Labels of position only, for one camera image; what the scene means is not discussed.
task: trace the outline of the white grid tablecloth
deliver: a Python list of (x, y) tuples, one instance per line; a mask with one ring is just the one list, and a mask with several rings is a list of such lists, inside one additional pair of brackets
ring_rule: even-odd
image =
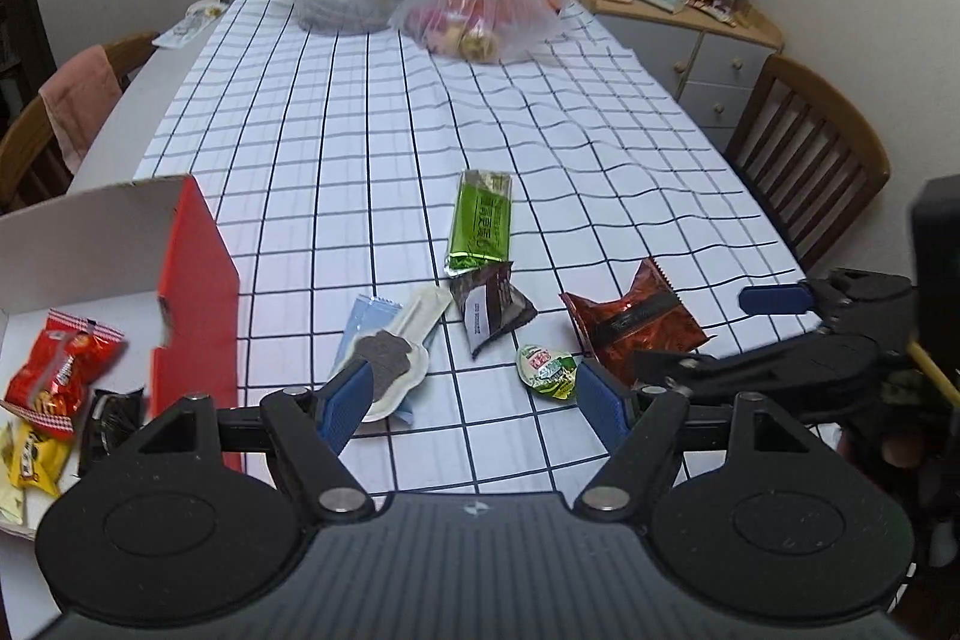
[[(560, 292), (616, 299), (645, 256), (713, 355), (816, 323), (744, 316), (739, 290), (797, 279), (796, 261), (635, 55), (582, 8), (563, 18), (568, 33), (533, 60), (476, 66), (395, 31), (308, 34), (292, 0), (235, 1), (137, 170), (193, 172), (216, 217), (240, 272), (247, 405), (322, 384), (359, 293), (403, 303), (443, 280), (461, 170), (515, 172), (512, 280), (541, 314), (472, 360), (448, 310), (410, 394), (414, 425), (365, 425), (342, 454), (374, 495), (558, 489), (572, 500), (603, 446), (576, 405), (520, 384), (515, 351), (581, 353)], [(685, 474), (722, 458), (688, 455)], [(248, 472), (269, 480), (262, 458)]]

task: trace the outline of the wooden chair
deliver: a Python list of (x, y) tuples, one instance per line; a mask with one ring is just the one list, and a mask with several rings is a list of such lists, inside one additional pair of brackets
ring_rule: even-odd
[(782, 55), (764, 64), (725, 155), (805, 271), (890, 179), (883, 145), (856, 107)]
[[(104, 45), (121, 90), (130, 85), (131, 72), (154, 54), (157, 48), (151, 42), (156, 37), (155, 31), (146, 31)], [(37, 95), (0, 140), (0, 213), (61, 196), (72, 179)]]

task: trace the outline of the yellow snack bag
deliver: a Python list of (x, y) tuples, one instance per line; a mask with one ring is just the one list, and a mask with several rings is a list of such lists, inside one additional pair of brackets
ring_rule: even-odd
[(32, 485), (59, 497), (59, 480), (70, 455), (70, 443), (37, 432), (26, 421), (20, 421), (13, 445), (10, 482), (16, 486)]
[[(13, 429), (10, 423), (0, 429), (0, 458), (10, 472), (13, 462)], [(23, 524), (23, 489), (10, 480), (0, 482), (0, 516), (11, 524)]]

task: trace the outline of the pink towel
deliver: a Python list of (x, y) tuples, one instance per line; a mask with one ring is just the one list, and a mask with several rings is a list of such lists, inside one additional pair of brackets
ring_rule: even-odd
[(121, 95), (99, 44), (74, 55), (40, 88), (64, 163), (74, 175)]

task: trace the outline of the red snack package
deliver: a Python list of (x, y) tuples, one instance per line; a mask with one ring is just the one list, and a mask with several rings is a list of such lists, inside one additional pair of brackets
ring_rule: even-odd
[(597, 304), (566, 292), (560, 298), (587, 349), (625, 386), (634, 384), (635, 350), (688, 352), (709, 339), (652, 258), (640, 262), (630, 290), (615, 302)]
[(104, 373), (123, 342), (118, 330), (95, 320), (49, 311), (0, 405), (50, 437), (70, 439), (70, 416), (83, 407), (86, 387)]

